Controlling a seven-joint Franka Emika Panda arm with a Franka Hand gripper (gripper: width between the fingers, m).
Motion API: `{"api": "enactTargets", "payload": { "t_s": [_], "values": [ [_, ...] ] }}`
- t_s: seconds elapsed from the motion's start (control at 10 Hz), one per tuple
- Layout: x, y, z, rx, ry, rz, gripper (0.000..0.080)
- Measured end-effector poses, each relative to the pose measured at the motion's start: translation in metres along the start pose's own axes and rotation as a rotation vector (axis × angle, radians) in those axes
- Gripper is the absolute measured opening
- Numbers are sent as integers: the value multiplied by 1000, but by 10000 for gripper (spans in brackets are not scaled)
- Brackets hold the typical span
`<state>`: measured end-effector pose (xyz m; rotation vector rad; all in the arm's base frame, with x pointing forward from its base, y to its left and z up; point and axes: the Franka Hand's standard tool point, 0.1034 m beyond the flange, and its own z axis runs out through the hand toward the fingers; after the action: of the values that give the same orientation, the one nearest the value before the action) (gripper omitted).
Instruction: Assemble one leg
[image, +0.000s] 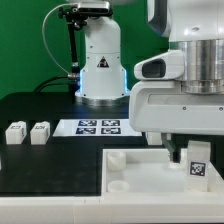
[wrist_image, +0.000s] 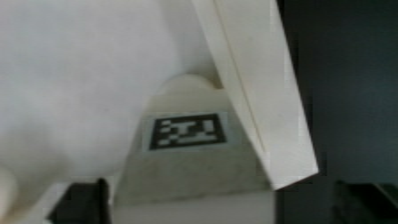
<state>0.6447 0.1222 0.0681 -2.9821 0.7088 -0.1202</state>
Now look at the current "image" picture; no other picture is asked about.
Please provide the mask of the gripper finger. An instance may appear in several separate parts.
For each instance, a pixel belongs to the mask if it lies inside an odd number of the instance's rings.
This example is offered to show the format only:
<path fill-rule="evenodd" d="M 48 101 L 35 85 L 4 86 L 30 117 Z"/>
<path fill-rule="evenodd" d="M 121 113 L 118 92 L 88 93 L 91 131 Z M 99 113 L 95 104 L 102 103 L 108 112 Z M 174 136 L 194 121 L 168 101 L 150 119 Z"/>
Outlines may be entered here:
<path fill-rule="evenodd" d="M 180 149 L 176 146 L 176 144 L 172 140 L 172 135 L 162 133 L 161 140 L 165 148 L 169 151 L 170 161 L 174 163 L 179 163 L 181 159 Z"/>

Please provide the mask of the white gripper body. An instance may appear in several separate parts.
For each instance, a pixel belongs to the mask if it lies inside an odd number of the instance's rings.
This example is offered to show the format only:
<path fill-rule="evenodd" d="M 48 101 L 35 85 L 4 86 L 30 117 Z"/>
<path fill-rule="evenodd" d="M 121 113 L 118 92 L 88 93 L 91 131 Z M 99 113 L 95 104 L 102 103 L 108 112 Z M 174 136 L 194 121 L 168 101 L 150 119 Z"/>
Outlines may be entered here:
<path fill-rule="evenodd" d="M 224 135 L 224 94 L 184 94 L 175 81 L 140 81 L 131 90 L 129 121 L 139 132 Z"/>

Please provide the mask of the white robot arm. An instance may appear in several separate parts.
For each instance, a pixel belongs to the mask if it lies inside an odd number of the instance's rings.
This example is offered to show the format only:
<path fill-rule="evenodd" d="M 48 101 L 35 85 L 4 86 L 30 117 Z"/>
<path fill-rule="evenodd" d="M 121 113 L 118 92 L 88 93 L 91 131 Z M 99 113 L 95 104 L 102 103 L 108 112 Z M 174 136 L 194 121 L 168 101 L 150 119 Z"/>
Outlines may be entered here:
<path fill-rule="evenodd" d="M 125 91 L 114 4 L 134 0 L 67 0 L 75 28 L 85 29 L 86 63 L 75 98 L 87 104 L 129 99 L 139 132 L 224 135 L 224 0 L 147 0 L 147 22 L 168 39 L 165 53 L 134 66 Z"/>

